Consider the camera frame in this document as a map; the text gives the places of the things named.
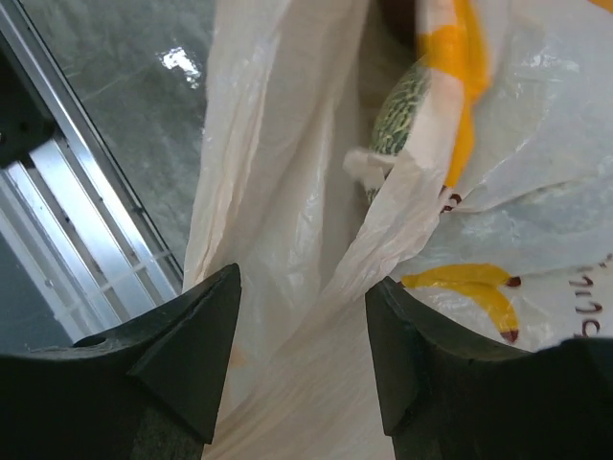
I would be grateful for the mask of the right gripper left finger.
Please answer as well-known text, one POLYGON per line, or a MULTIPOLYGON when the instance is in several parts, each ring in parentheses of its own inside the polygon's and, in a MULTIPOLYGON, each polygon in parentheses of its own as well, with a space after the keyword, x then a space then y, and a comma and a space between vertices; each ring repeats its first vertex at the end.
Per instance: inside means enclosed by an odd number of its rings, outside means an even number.
POLYGON ((2 355, 2 457, 200 458, 215 434, 240 296, 229 264, 72 347, 2 355))

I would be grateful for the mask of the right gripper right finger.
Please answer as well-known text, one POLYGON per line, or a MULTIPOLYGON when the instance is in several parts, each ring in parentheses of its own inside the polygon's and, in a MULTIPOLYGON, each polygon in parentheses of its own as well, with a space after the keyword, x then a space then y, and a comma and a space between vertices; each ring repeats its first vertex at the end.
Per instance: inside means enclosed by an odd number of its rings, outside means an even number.
POLYGON ((608 459, 612 343, 526 353, 391 279, 365 296, 383 430, 398 459, 608 459))

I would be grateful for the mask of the orange plastic bag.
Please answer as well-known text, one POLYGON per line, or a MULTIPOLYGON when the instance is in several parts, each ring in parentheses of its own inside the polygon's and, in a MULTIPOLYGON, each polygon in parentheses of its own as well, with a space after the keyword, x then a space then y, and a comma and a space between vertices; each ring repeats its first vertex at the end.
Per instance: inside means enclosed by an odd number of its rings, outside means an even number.
POLYGON ((398 459, 366 293, 526 353, 612 343, 608 1, 219 1, 186 288, 240 270, 207 459, 398 459), (404 49, 392 19, 411 28, 404 49), (380 108, 430 88, 386 180, 380 108))

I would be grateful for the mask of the green netted melon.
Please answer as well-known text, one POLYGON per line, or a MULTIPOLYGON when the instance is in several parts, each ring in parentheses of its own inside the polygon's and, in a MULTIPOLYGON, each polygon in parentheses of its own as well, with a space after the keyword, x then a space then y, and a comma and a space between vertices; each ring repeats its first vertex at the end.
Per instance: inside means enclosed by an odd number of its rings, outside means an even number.
POLYGON ((430 88, 425 58, 416 60, 398 80, 375 119, 369 149, 386 160, 383 180, 387 179, 405 147, 423 99, 430 88))

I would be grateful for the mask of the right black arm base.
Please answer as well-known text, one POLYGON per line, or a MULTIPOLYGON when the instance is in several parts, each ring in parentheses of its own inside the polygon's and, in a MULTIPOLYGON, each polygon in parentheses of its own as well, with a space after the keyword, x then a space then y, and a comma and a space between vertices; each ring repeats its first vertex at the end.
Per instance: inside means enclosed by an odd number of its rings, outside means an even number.
POLYGON ((1 49, 1 168, 49 141, 56 122, 11 49, 1 49))

